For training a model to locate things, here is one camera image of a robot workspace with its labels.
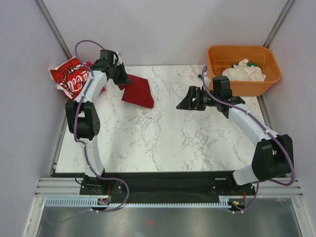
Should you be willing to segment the dark red t shirt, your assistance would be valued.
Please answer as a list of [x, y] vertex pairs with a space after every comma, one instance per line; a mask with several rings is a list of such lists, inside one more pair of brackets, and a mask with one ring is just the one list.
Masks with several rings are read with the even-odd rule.
[[132, 84], [118, 86], [120, 90], [124, 91], [121, 100], [130, 104], [152, 109], [154, 107], [154, 99], [151, 94], [148, 80], [134, 75], [128, 75], [128, 77]]

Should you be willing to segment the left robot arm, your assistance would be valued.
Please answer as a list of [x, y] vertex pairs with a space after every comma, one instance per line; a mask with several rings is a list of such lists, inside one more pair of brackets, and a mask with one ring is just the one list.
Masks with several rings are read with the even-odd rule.
[[88, 80], [82, 91], [74, 101], [65, 105], [69, 131], [82, 148], [85, 175], [96, 177], [91, 188], [97, 194], [104, 194], [108, 190], [108, 181], [101, 178], [105, 172], [97, 144], [101, 122], [94, 103], [110, 79], [118, 86], [132, 84], [119, 53], [102, 49], [100, 58], [88, 68]]

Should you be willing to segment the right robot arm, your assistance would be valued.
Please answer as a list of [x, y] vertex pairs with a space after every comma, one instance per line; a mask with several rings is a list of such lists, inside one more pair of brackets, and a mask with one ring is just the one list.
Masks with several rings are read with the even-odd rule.
[[204, 73], [198, 75], [201, 87], [190, 86], [178, 110], [204, 111], [215, 107], [227, 119], [236, 124], [255, 146], [250, 165], [235, 170], [226, 182], [227, 191], [238, 194], [245, 184], [272, 181], [290, 186], [295, 180], [293, 142], [289, 135], [280, 135], [263, 124], [250, 110], [246, 102], [234, 96], [226, 76], [214, 77], [213, 90], [206, 85]]

